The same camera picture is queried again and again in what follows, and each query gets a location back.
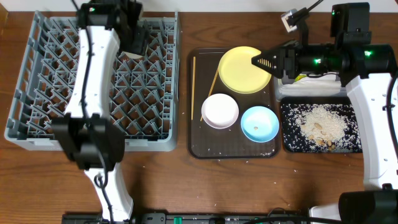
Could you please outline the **white cup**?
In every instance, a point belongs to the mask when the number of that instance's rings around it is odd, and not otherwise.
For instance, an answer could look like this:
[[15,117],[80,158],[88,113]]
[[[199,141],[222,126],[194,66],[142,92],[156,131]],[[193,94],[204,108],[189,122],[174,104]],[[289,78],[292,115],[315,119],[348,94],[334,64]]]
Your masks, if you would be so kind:
[[134,59],[134,60],[145,57],[146,53],[147,53],[146,50],[141,52],[141,53],[139,53],[139,54],[134,54],[134,53],[130,53],[130,52],[124,52],[125,55],[127,55],[129,58]]

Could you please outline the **light blue bowl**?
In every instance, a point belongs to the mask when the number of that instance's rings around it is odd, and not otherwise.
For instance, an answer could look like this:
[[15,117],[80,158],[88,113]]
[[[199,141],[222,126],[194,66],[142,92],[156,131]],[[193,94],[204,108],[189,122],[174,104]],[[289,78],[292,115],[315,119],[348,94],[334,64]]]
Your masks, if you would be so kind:
[[277,115],[265,106],[247,109],[242,115],[240,125],[243,134],[252,142],[269,142],[279,132]]

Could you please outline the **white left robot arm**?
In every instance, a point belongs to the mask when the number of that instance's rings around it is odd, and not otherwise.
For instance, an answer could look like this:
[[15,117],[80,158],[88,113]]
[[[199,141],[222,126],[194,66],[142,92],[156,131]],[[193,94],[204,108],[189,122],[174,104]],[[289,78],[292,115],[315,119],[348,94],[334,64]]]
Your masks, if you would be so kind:
[[137,23],[137,1],[89,1],[76,7],[79,59],[75,85],[64,115],[52,130],[67,158],[91,180],[103,208],[100,220],[126,223],[133,199],[124,183],[121,161],[125,137],[111,121],[109,91],[118,52],[145,56],[148,31]]

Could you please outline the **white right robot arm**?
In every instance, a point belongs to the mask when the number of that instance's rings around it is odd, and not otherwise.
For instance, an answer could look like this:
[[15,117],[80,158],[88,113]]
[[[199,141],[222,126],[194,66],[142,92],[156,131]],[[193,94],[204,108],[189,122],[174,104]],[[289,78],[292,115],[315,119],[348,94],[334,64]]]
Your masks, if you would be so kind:
[[335,72],[356,116],[364,158],[364,190],[345,192],[335,204],[315,206],[294,223],[397,222],[397,62],[389,44],[373,44],[366,2],[335,4],[331,10],[333,44],[310,44],[309,9],[281,19],[291,40],[252,58],[253,65],[276,78],[302,72]]

